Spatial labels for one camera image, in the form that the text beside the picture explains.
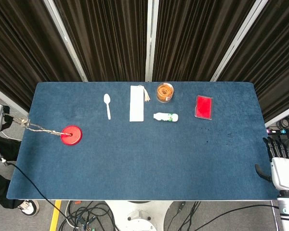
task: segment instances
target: white bottle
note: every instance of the white bottle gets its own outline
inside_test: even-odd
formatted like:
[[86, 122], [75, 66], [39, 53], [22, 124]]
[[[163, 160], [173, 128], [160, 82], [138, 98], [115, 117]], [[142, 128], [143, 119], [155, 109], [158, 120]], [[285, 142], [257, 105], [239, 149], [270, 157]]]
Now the white bottle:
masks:
[[177, 122], [179, 119], [178, 114], [172, 114], [172, 113], [155, 113], [153, 114], [153, 118], [156, 120], [163, 120], [163, 121], [170, 121], [170, 122]]

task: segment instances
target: tassel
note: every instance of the tassel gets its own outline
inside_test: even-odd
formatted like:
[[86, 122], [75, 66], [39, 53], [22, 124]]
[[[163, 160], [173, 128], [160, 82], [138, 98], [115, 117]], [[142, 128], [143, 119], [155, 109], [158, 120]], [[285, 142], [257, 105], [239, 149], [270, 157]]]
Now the tassel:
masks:
[[148, 92], [146, 91], [146, 89], [145, 89], [145, 87], [144, 87], [144, 101], [145, 102], [148, 102], [148, 101], [150, 101], [150, 97], [149, 97], [149, 94], [148, 94]]

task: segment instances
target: black curtain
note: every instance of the black curtain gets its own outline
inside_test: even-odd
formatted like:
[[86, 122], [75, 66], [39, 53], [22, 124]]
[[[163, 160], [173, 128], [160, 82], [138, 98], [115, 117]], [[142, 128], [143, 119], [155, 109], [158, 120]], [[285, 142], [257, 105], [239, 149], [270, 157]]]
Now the black curtain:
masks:
[[254, 0], [160, 0], [153, 81], [210, 81]]
[[147, 0], [55, 0], [90, 81], [144, 81]]
[[81, 78], [42, 1], [0, 0], [0, 90], [28, 110], [42, 81]]
[[289, 108], [289, 0], [268, 2], [218, 80], [252, 82], [265, 121]]

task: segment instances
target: red card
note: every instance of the red card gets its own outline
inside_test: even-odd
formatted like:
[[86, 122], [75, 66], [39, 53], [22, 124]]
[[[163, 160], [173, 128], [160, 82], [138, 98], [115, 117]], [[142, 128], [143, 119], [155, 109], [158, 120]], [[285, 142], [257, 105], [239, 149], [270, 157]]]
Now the red card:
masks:
[[195, 117], [212, 120], [212, 103], [213, 98], [205, 96], [197, 96]]

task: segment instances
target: red circular lid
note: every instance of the red circular lid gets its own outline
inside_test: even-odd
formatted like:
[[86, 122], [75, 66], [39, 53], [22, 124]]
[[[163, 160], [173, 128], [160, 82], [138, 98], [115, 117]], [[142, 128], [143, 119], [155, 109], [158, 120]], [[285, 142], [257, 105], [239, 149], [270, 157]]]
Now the red circular lid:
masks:
[[65, 129], [62, 130], [62, 132], [72, 134], [71, 136], [61, 135], [61, 140], [66, 145], [75, 145], [81, 140], [82, 131], [77, 126], [67, 126]]

